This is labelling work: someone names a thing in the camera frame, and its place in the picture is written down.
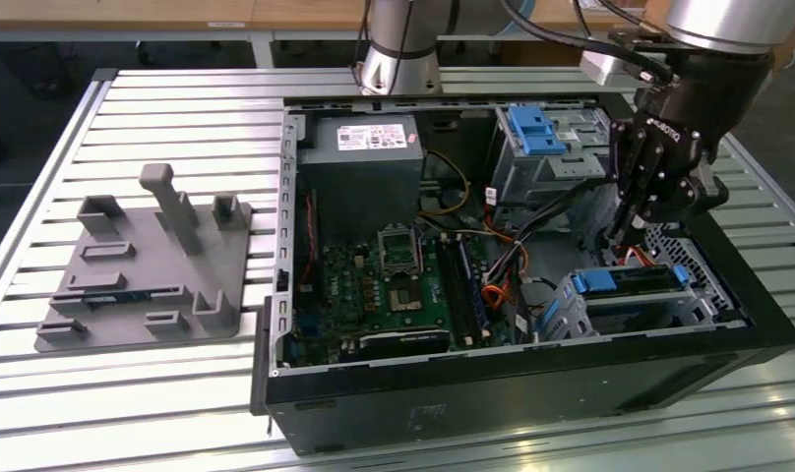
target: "blue plastic clip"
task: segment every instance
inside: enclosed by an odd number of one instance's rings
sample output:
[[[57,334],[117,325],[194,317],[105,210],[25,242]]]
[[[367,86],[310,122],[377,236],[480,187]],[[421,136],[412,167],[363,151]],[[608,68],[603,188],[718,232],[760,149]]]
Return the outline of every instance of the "blue plastic clip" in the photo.
[[[581,270],[579,277],[584,280],[588,290],[592,292],[607,292],[616,289],[616,282],[612,279],[609,270]]]
[[[549,308],[545,309],[545,313],[543,314],[543,318],[540,319],[540,325],[537,326],[535,331],[543,329],[543,327],[549,323],[549,320],[552,320],[559,306],[560,305],[557,303],[557,300],[552,301],[552,305],[549,305]]]
[[[672,272],[675,273],[676,281],[680,282],[682,286],[686,286],[691,281],[691,276],[688,275],[688,270],[680,264],[675,264],[672,267]]]
[[[567,146],[557,141],[552,122],[539,106],[509,106],[509,120],[516,136],[528,155],[564,154]]]
[[[569,277],[572,279],[572,285],[576,287],[576,292],[584,293],[587,292],[587,283],[581,280],[580,277],[573,275]]]

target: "aluminum extrusion table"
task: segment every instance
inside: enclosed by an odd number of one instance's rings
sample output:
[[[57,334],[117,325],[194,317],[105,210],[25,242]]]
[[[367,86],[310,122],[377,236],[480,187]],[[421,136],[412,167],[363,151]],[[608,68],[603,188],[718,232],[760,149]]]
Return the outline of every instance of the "aluminum extrusion table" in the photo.
[[[443,83],[449,93],[603,91],[575,69],[444,69]],[[305,458],[277,428],[268,434],[248,402],[282,99],[355,90],[340,69],[122,71],[92,82],[0,247],[0,470],[795,468],[795,349],[668,409],[620,418]],[[795,324],[795,206],[732,138],[724,147],[715,171],[732,196],[714,216]],[[240,333],[185,347],[38,354],[81,200],[108,193],[124,207],[152,205],[136,176],[161,160],[194,204],[228,191],[254,208]]]

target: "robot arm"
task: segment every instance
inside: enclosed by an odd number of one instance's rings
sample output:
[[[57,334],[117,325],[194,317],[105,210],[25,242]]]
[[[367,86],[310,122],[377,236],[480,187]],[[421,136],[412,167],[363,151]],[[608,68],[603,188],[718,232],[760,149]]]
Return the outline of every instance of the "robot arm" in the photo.
[[[516,10],[517,0],[461,0],[469,15],[452,10],[457,4],[367,0],[372,45],[359,72],[364,93],[440,92],[437,34],[491,33],[513,20],[541,39],[583,47],[583,70],[597,83],[620,65],[650,84],[636,92],[634,119],[611,125],[609,178],[619,204],[605,243],[636,245],[648,223],[682,221],[727,201],[710,165],[768,77],[771,47],[794,30],[795,0],[674,0],[667,31],[642,25],[613,34],[615,43],[541,29]],[[488,19],[476,24],[483,27],[469,25],[476,11]],[[646,53],[663,55],[666,64]]]
[[[719,141],[751,107],[772,68],[772,45],[795,27],[795,0],[675,0],[668,34],[613,38],[638,52],[662,53],[674,78],[640,88],[635,117],[613,123],[611,177],[619,206],[605,237],[642,243],[647,223],[680,221],[727,202],[712,175]]]

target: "cable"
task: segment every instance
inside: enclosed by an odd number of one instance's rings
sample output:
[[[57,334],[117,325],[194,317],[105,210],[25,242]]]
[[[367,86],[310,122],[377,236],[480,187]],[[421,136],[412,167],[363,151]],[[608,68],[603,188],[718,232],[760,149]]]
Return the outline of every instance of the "cable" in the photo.
[[[619,261],[620,266],[624,266],[627,264],[627,262],[631,259],[631,256],[636,256],[636,259],[639,260],[639,264],[643,267],[651,267],[655,265],[654,261],[651,260],[651,258],[648,258],[648,255],[640,249],[639,246],[628,246],[628,252],[624,254],[624,258],[621,258],[621,260]]]
[[[493,236],[493,233],[489,231],[481,231],[479,229],[469,229],[469,228],[464,228],[464,229],[456,229],[456,228],[447,228],[443,225],[440,225],[436,221],[433,221],[432,218],[429,218],[428,216],[419,214],[419,219],[421,219],[421,221],[425,222],[425,224],[437,232],[440,233],[468,233],[468,234],[479,234],[481,236]]]
[[[541,283],[543,285],[545,285],[547,287],[549,287],[552,290],[557,290],[557,285],[555,285],[555,282],[552,282],[549,279],[543,278],[543,277],[533,277],[531,279],[532,282],[536,283]]]
[[[788,64],[786,64],[786,67],[783,67],[783,69],[788,69],[791,66],[794,66],[795,63],[795,48],[791,51],[791,60],[788,61]]]
[[[572,0],[572,9],[576,11],[576,19],[579,20],[579,27],[584,37],[592,37],[591,27],[587,26],[587,20],[584,19],[584,12],[581,11],[581,0]]]
[[[419,214],[424,216],[439,216],[441,214],[452,213],[453,211],[464,207],[464,204],[467,204],[467,201],[471,198],[471,183],[467,180],[467,177],[464,176],[464,172],[461,172],[461,169],[459,169],[459,167],[455,165],[455,162],[449,160],[449,157],[447,157],[444,154],[432,149],[427,149],[427,152],[436,156],[440,160],[443,160],[444,163],[449,166],[449,168],[455,170],[455,173],[459,174],[459,178],[461,179],[461,185],[464,186],[464,194],[461,195],[461,200],[457,204],[455,204],[449,208],[428,209],[419,211]]]
[[[403,24],[403,37],[400,38],[400,49],[397,49],[397,62],[395,63],[395,72],[392,73],[392,85],[388,86],[387,95],[392,94],[392,91],[395,90],[395,84],[397,84],[397,71],[400,71],[400,62],[403,61],[403,48],[407,45],[409,21],[412,19],[412,7],[415,7],[415,0],[409,0],[409,6],[407,7],[407,20]]]
[[[5,188],[5,187],[31,187],[34,184],[34,182],[30,182],[27,184],[0,184],[0,189]]]
[[[624,10],[621,10],[619,7],[616,7],[612,2],[609,0],[597,0],[597,2],[601,4],[601,6],[609,10],[609,13],[612,13],[615,16],[621,17],[621,19],[636,25],[638,27],[643,24],[643,21],[636,18],[634,15],[631,15],[628,12],[626,12]]]
[[[355,78],[355,84],[357,88],[361,88],[361,81],[359,80],[359,73],[357,73],[357,57],[359,57],[359,44],[361,43],[361,35],[364,33],[365,40],[368,40],[368,12],[371,11],[371,0],[365,0],[365,3],[361,8],[361,20],[359,20],[359,30],[357,30],[357,44],[355,44],[355,57],[352,60],[351,66],[351,75]]]
[[[499,0],[505,13],[512,17],[512,21],[516,25],[532,36],[551,42],[557,42],[572,47],[577,47],[591,52],[612,56],[624,62],[639,66],[643,71],[654,74],[663,83],[672,81],[672,73],[667,67],[658,61],[650,59],[642,54],[626,49],[624,47],[609,44],[607,42],[596,41],[593,39],[584,39],[576,36],[569,36],[560,32],[551,31],[549,29],[539,27],[532,23],[520,13],[515,10],[508,3],[508,0]]]
[[[500,256],[493,266],[491,267],[491,270],[488,270],[489,283],[495,283],[500,280],[500,277],[504,274],[505,269],[511,266],[515,260],[516,246],[521,245],[523,241],[525,241],[531,237],[533,231],[539,229],[540,226],[543,226],[555,216],[557,216],[568,209],[569,205],[572,204],[572,199],[581,192],[593,189],[604,183],[605,181],[603,180],[583,181],[537,209],[531,220],[525,223],[525,225],[519,229],[519,231],[515,234],[515,245]]]
[[[485,205],[485,218],[483,221],[483,225],[485,226],[485,229],[503,241],[505,241],[507,243],[512,243],[515,241],[515,238],[512,238],[505,233],[501,233],[500,231],[497,231],[495,229],[493,223],[491,222],[491,213],[488,212],[488,210],[489,210],[489,206]],[[528,250],[525,249],[525,246],[523,244],[519,245],[519,250],[523,254],[523,269],[521,269],[521,271],[523,271],[523,273],[525,273],[528,271]]]

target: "wire bundle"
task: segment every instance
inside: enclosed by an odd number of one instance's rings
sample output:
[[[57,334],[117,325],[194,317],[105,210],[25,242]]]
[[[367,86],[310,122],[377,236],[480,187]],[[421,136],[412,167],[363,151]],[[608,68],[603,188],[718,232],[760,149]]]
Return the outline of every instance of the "wire bundle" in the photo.
[[[577,47],[579,49],[584,49],[585,51],[596,52],[599,54],[604,54],[607,56],[612,56],[616,59],[623,60],[624,62],[634,64],[638,66],[644,72],[652,74],[663,84],[667,84],[672,81],[672,72],[670,69],[660,64],[658,61],[650,59],[643,54],[634,52],[624,47],[611,44],[608,42],[596,41],[589,38],[581,38],[577,36],[572,36],[564,34],[561,32],[552,31],[549,29],[541,28],[535,23],[532,23],[512,7],[508,3],[508,0],[499,0],[505,13],[512,18],[515,24],[532,36],[543,39],[544,41],[557,42],[567,46]],[[607,0],[599,0],[601,5],[616,15],[621,16],[626,20],[635,24],[642,24],[642,21],[619,9],[615,5],[612,5]],[[580,5],[577,5],[577,0],[573,0],[573,7],[576,7],[576,14],[580,10]],[[584,15],[579,17],[580,24],[583,28],[587,27],[587,23],[584,23]]]
[[[579,183],[572,189],[552,199],[544,206],[541,206],[535,215],[531,217],[525,225],[519,229],[512,238],[512,246],[508,251],[503,253],[488,271],[488,283],[497,284],[503,280],[508,268],[516,259],[516,251],[521,248],[523,242],[531,237],[533,232],[543,227],[543,225],[559,214],[561,214],[572,204],[575,197],[591,190],[596,186],[604,184],[603,180],[585,180]]]

